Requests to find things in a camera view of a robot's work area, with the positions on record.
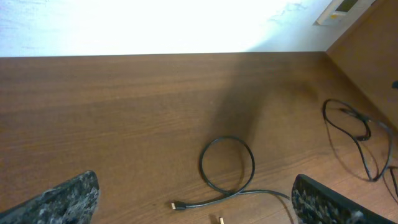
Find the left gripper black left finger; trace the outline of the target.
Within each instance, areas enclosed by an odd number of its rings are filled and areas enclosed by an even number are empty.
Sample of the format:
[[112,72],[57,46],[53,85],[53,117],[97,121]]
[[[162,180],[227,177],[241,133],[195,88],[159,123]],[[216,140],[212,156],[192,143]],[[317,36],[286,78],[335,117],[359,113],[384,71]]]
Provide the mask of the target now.
[[1,223],[90,223],[99,197],[98,178],[88,170],[1,212]]

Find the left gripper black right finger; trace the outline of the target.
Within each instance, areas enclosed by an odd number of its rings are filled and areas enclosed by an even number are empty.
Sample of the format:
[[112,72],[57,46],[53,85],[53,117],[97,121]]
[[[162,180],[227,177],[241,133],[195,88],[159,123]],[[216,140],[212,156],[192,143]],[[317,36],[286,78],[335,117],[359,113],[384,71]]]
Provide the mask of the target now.
[[299,174],[292,187],[292,205],[299,223],[388,224],[390,220]]

